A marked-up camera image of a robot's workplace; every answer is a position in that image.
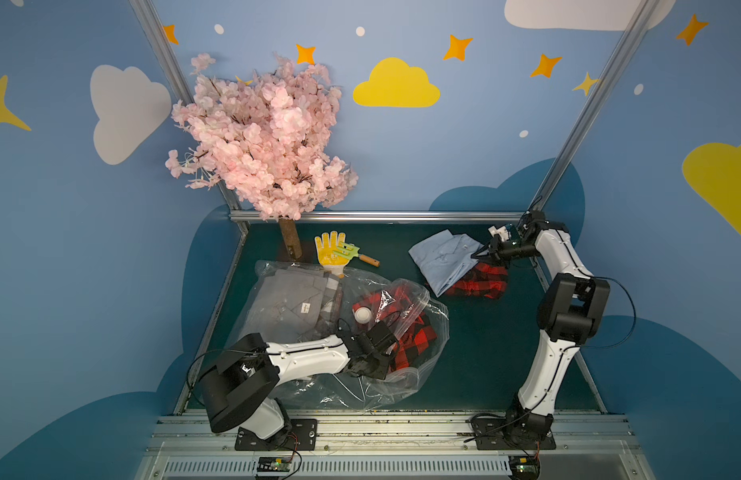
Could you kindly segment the red black plaid shirt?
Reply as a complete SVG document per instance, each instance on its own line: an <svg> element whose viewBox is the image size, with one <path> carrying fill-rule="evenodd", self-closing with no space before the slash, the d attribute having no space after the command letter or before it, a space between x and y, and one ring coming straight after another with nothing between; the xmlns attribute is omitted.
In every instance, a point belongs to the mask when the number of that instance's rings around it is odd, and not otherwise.
<svg viewBox="0 0 741 480"><path fill-rule="evenodd" d="M479 262L445 294L460 297L484 297L498 300L508 288L510 275L505 266Z"/></svg>

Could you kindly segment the light blue shirt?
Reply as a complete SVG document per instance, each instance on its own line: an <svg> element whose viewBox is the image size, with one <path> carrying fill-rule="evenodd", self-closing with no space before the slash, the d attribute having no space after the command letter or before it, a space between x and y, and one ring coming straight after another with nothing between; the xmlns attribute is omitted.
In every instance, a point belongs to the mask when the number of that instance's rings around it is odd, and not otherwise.
<svg viewBox="0 0 741 480"><path fill-rule="evenodd" d="M443 230L415 244L409 255L437 297L453 287L478 263L473 255L482 244L467 234Z"/></svg>

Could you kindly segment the clear plastic vacuum bag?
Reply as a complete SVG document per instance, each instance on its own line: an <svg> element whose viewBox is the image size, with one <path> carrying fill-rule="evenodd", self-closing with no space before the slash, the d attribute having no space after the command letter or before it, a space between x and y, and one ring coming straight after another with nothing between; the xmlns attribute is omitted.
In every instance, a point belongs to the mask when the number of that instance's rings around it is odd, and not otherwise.
<svg viewBox="0 0 741 480"><path fill-rule="evenodd" d="M256 284L226 338L232 346L246 334L293 344L334 336L356 351L372 343L371 331L386 326L383 351L370 361L387 368L384 378L360 374L310 374L274 390L300 409L376 410L399 403L425 385L450 339L446 305L408 279L388 280L348 268L336 275L318 265L260 261Z"/></svg>

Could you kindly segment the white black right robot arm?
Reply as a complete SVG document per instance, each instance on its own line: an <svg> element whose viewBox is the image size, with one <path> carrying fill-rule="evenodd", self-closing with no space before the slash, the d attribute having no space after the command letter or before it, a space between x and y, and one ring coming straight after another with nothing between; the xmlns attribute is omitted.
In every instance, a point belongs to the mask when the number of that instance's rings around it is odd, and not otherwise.
<svg viewBox="0 0 741 480"><path fill-rule="evenodd" d="M516 441L542 441L551 432L558 392L568 367L601 325L610 285L584 266L565 224L528 212L519 227L489 229L485 252L498 264L540 258L552 282L541 301L540 340L530 373L501 430Z"/></svg>

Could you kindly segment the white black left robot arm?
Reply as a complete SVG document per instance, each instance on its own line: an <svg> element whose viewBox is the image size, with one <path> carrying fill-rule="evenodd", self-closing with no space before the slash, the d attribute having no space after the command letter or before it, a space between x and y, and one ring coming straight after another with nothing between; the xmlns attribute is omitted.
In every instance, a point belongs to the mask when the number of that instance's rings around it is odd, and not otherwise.
<svg viewBox="0 0 741 480"><path fill-rule="evenodd" d="M198 376L210 431L240 428L258 442L282 445L294 427L280 401L270 396L278 386L342 373L384 380L396 343L385 324L360 333L340 329L320 340L291 344L248 334Z"/></svg>

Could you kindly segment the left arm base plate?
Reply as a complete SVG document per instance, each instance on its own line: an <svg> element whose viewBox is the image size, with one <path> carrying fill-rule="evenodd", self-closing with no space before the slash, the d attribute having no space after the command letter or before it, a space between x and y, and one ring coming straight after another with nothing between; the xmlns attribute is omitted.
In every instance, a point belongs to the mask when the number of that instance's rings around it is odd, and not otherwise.
<svg viewBox="0 0 741 480"><path fill-rule="evenodd" d="M256 434L240 428L234 442L236 451L314 451L318 435L318 420L296 418L286 420L284 427L272 437L264 440Z"/></svg>

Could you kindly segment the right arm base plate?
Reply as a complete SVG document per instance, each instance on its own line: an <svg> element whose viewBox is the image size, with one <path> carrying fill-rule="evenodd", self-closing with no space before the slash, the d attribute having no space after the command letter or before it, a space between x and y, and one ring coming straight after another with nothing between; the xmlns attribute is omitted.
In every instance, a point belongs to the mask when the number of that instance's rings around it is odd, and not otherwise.
<svg viewBox="0 0 741 480"><path fill-rule="evenodd" d="M506 420L496 415L476 415L469 420L478 450L556 450L552 434L554 416L530 414Z"/></svg>

